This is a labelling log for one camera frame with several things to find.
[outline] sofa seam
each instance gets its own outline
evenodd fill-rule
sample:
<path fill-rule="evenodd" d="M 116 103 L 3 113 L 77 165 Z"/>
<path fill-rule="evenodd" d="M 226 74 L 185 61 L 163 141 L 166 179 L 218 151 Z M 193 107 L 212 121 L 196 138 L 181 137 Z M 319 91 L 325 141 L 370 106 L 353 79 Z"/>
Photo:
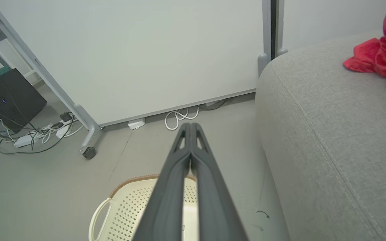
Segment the sofa seam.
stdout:
<path fill-rule="evenodd" d="M 294 105 L 297 107 L 297 110 L 299 112 L 299 114 L 301 114 L 303 116 L 303 120 L 302 122 L 304 122 L 304 124 L 306 124 L 306 126 L 309 126 L 313 133 L 311 132 L 311 130 L 309 130 L 309 128 L 307 128 L 309 134 L 312 135 L 312 137 L 316 137 L 316 138 L 313 138 L 314 139 L 314 142 L 315 144 L 317 145 L 318 149 L 320 150 L 320 153 L 323 155 L 323 157 L 325 158 L 327 164 L 329 165 L 329 167 L 331 168 L 331 170 L 333 171 L 334 175 L 336 176 L 337 178 L 337 181 L 339 182 L 340 184 L 340 187 L 342 188 L 342 190 L 345 192 L 345 195 L 347 196 L 348 200 L 351 202 L 352 206 L 354 207 L 354 210 L 356 211 L 358 217 L 360 218 L 360 220 L 363 222 L 364 226 L 366 227 L 366 229 L 369 231 L 369 234 L 373 236 L 373 234 L 371 233 L 368 225 L 366 224 L 366 222 L 363 220 L 363 218 L 361 217 L 360 213 L 358 212 L 357 208 L 355 207 L 353 201 L 351 200 L 349 194 L 346 192 L 345 188 L 343 187 L 343 184 L 342 182 L 340 181 L 340 179 L 343 180 L 343 177 L 341 175 L 341 173 L 343 174 L 343 176 L 346 178 L 346 181 L 343 180 L 343 182 L 345 183 L 345 186 L 347 187 L 347 189 L 350 191 L 350 189 L 352 189 L 352 191 L 355 193 L 355 195 L 357 196 L 357 198 L 353 195 L 353 193 L 350 191 L 350 194 L 352 196 L 352 198 L 355 200 L 355 203 L 357 203 L 358 207 L 360 208 L 361 212 L 363 213 L 363 215 L 365 216 L 365 218 L 369 221 L 372 229 L 374 230 L 374 232 L 379 236 L 380 233 L 375 229 L 375 227 L 373 226 L 372 222 L 376 225 L 376 227 L 380 230 L 380 232 L 382 233 L 382 235 L 384 236 L 384 238 L 386 239 L 386 236 L 385 234 L 383 233 L 382 229 L 380 228 L 380 226 L 377 224 L 377 222 L 374 220 L 372 214 L 369 212 L 369 210 L 367 209 L 367 207 L 364 205 L 363 201 L 361 201 L 360 199 L 360 196 L 357 194 L 357 192 L 355 191 L 354 187 L 352 186 L 352 184 L 350 183 L 349 179 L 347 178 L 346 174 L 342 171 L 340 165 L 337 163 L 336 159 L 334 158 L 334 156 L 331 154 L 331 152 L 329 151 L 328 149 L 328 146 L 323 142 L 323 140 L 321 140 L 321 136 L 319 135 L 319 133 L 317 132 L 315 126 L 313 125 L 313 123 L 308 119 L 308 117 L 306 116 L 305 114 L 305 111 L 303 110 L 302 107 L 299 106 L 299 104 L 295 101 L 295 98 L 293 97 L 293 95 L 291 94 L 291 92 L 288 91 L 287 87 L 283 84 L 283 82 L 281 81 L 280 77 L 279 77 L 279 74 L 276 72 L 276 70 L 274 68 L 271 68 L 272 71 L 274 72 L 274 74 L 277 76 L 277 79 L 278 81 L 280 82 L 280 84 L 282 85 L 282 87 L 285 89 L 285 91 L 288 93 L 288 96 L 290 97 L 291 101 L 294 103 Z"/>

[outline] stitching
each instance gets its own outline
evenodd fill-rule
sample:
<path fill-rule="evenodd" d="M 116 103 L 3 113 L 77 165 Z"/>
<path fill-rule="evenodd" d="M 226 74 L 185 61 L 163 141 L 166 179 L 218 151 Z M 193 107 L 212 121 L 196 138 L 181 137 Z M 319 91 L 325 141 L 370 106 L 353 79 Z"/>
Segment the stitching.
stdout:
<path fill-rule="evenodd" d="M 301 115 L 303 116 L 304 119 L 302 119 L 302 122 L 304 122 L 305 125 L 310 126 L 310 127 L 312 128 L 312 130 L 314 131 L 315 136 L 316 136 L 317 139 L 320 141 L 321 145 L 323 145 L 323 146 L 326 148 L 326 149 L 325 149 L 326 153 L 327 153 L 327 154 L 330 154 L 330 157 L 333 158 L 333 162 L 334 162 L 334 163 L 337 163 L 337 162 L 335 161 L 335 159 L 334 159 L 334 156 L 333 156 L 333 155 L 331 154 L 331 152 L 328 150 L 328 147 L 327 147 L 325 144 L 323 144 L 323 142 L 320 140 L 321 137 L 317 134 L 317 133 L 318 133 L 317 130 L 314 128 L 314 126 L 313 126 L 311 123 L 308 122 L 308 118 L 306 117 L 306 114 L 304 113 L 303 109 L 302 109 L 302 108 L 297 104 L 297 102 L 294 100 L 294 97 L 291 95 L 291 93 L 288 91 L 288 89 L 287 89 L 287 88 L 285 87 L 285 85 L 282 83 L 282 81 L 280 80 L 279 75 L 276 73 L 276 71 L 275 71 L 273 68 L 271 68 L 271 69 L 273 70 L 273 72 L 275 73 L 275 75 L 278 77 L 278 81 L 280 82 L 280 84 L 282 85 L 282 87 L 285 89 L 285 91 L 288 93 L 288 96 L 291 98 L 291 101 L 296 105 L 299 114 L 301 114 Z M 309 128 L 306 128 L 306 129 L 308 130 L 309 134 L 311 134 L 312 136 L 314 136 L 314 134 L 309 130 Z M 339 173 L 339 175 L 337 175 L 336 172 L 334 171 L 333 166 L 330 164 L 330 161 L 331 161 L 331 160 L 328 160 L 328 157 L 324 154 L 323 148 L 320 147 L 320 145 L 317 143 L 317 140 L 316 140 L 315 138 L 313 138 L 313 139 L 314 139 L 315 145 L 317 145 L 317 148 L 320 150 L 320 153 L 323 155 L 323 157 L 325 158 L 327 164 L 329 165 L 329 167 L 330 167 L 331 170 L 333 171 L 334 175 L 336 176 L 337 181 L 339 182 L 339 185 L 340 185 L 341 189 L 345 192 L 345 195 L 346 195 L 346 197 L 348 198 L 348 200 L 351 202 L 352 207 L 354 207 L 354 210 L 356 211 L 358 217 L 359 217 L 360 220 L 363 222 L 363 224 L 364 224 L 364 226 L 366 227 L 366 229 L 368 230 L 369 234 L 370 234 L 372 237 L 374 237 L 373 234 L 371 233 L 369 227 L 367 226 L 366 222 L 363 220 L 363 218 L 361 217 L 361 215 L 360 215 L 360 213 L 358 212 L 357 208 L 355 207 L 354 203 L 352 202 L 351 198 L 349 197 L 349 194 L 346 192 L 345 188 L 343 187 L 342 182 L 340 181 L 340 178 L 339 178 L 340 173 L 339 173 L 339 172 L 342 172 L 342 173 L 343 173 L 342 170 L 339 171 L 339 170 L 337 169 L 337 168 L 340 168 L 340 166 L 337 165 L 337 166 L 335 167 L 335 168 L 336 168 L 336 171 Z M 348 178 L 346 177 L 345 173 L 343 173 L 343 175 L 344 175 L 345 178 L 347 179 L 347 181 L 348 181 L 348 183 L 349 183 L 349 186 L 350 186 L 350 187 L 352 188 L 352 190 L 355 192 L 354 188 L 352 187 L 352 185 L 351 185 L 351 183 L 349 182 Z M 367 210 L 367 212 L 368 212 L 369 215 L 371 216 L 372 221 L 374 221 L 375 225 L 376 225 L 376 226 L 378 227 L 378 229 L 380 229 L 380 231 L 382 232 L 382 229 L 377 225 L 376 221 L 373 219 L 373 217 L 372 217 L 372 215 L 370 214 L 370 212 L 369 212 L 368 210 Z"/>

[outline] beige plastic basket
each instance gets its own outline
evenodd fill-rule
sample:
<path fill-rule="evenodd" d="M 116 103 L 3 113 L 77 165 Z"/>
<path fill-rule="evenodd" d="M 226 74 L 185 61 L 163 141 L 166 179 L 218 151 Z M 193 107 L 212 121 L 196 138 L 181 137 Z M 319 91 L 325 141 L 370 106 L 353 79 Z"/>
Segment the beige plastic basket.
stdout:
<path fill-rule="evenodd" d="M 129 179 L 115 188 L 109 198 L 103 201 L 92 216 L 89 226 L 89 241 L 130 241 L 141 220 L 158 175 Z M 183 241 L 199 239 L 198 202 L 195 177 L 184 180 Z M 109 209 L 98 233 L 94 238 L 95 223 L 103 207 Z"/>

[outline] metal frame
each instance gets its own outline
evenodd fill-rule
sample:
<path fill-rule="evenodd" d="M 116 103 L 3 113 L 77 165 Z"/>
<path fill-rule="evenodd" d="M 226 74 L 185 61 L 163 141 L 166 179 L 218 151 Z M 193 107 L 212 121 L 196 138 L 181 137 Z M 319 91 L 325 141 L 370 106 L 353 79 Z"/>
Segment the metal frame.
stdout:
<path fill-rule="evenodd" d="M 200 240 L 247 241 L 244 226 L 198 123 L 185 123 L 178 131 L 133 241 L 181 240 L 184 178 L 190 167 L 198 179 Z"/>
<path fill-rule="evenodd" d="M 68 107 L 78 120 L 89 129 L 89 133 L 84 139 L 79 148 L 79 153 L 83 154 L 87 147 L 92 143 L 93 138 L 100 130 L 99 125 L 90 116 L 84 108 L 73 102 L 73 100 L 66 94 L 66 92 L 55 81 L 52 75 L 46 70 L 46 68 L 40 63 L 38 58 L 32 53 L 28 46 L 23 42 L 17 32 L 8 23 L 7 19 L 0 11 L 0 29 L 6 35 L 9 42 L 19 51 L 19 53 L 26 59 L 31 67 L 40 75 L 43 81 L 52 89 L 56 96 Z"/>

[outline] gray plastic bracket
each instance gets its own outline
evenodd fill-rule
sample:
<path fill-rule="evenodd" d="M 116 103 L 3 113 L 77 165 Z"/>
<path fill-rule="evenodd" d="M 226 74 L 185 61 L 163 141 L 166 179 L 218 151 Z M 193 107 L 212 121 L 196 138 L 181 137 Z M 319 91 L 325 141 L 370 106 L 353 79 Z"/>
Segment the gray plastic bracket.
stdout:
<path fill-rule="evenodd" d="M 278 50 L 278 53 L 277 53 L 277 54 L 278 54 L 278 56 L 280 56 L 280 55 L 283 55 L 283 54 L 285 54 L 285 53 L 288 53 L 288 50 L 282 48 L 282 49 Z"/>
<path fill-rule="evenodd" d="M 263 70 L 265 69 L 266 65 L 269 64 L 270 58 L 267 54 L 261 54 L 257 58 L 257 64 L 259 66 L 259 77 L 262 75 Z"/>
<path fill-rule="evenodd" d="M 89 133 L 87 134 L 86 138 L 84 139 L 83 143 L 80 146 L 80 154 L 83 154 L 87 147 L 92 143 L 93 139 L 95 138 L 96 134 L 98 134 L 98 131 L 101 129 L 98 125 L 98 123 L 95 122 L 95 120 L 92 118 L 92 116 L 87 113 L 87 111 L 79 104 L 75 104 L 74 109 L 80 114 L 81 117 L 83 117 L 84 121 L 87 123 L 87 126 L 89 127 Z"/>

